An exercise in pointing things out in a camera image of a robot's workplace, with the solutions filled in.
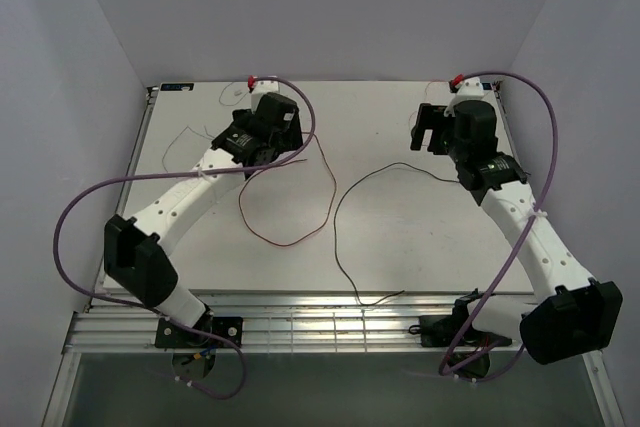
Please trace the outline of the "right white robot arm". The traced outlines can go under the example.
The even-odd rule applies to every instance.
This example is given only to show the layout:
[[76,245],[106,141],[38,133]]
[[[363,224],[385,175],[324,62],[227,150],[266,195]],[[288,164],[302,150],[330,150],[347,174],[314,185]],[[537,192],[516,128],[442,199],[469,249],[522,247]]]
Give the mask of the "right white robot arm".
[[481,100],[453,107],[423,103],[411,147],[450,157],[462,187],[498,226],[531,283],[533,305],[485,297],[455,301],[450,315],[421,326],[429,345],[474,344],[485,334],[518,341],[539,364],[607,347],[623,296],[612,281],[598,281],[570,253],[538,209],[527,175],[499,151],[494,108]]

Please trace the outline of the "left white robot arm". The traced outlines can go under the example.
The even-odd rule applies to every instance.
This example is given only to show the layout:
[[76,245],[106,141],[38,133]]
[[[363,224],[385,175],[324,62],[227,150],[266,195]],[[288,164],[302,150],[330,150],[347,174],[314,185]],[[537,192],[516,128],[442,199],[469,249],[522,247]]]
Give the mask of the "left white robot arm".
[[226,193],[264,166],[303,145],[299,107],[277,93],[254,94],[252,107],[232,112],[232,122],[192,168],[193,177],[175,183],[152,204],[105,225],[104,270],[142,305],[178,322],[190,346],[205,344],[212,323],[207,307],[186,287],[170,254],[190,228]]

